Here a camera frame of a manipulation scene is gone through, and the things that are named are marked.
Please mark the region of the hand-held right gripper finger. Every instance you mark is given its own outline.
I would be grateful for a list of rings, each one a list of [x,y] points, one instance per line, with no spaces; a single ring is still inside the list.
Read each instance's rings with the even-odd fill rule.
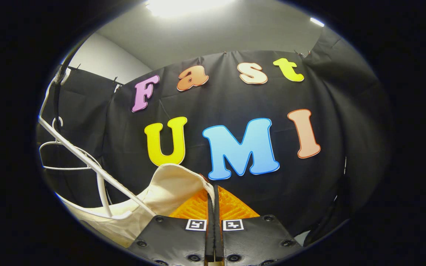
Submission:
[[[205,266],[213,254],[212,201],[204,189],[170,215],[157,215],[128,250],[156,266]]]
[[[302,251],[276,216],[257,214],[217,185],[215,197],[215,251],[223,266],[279,264]]]

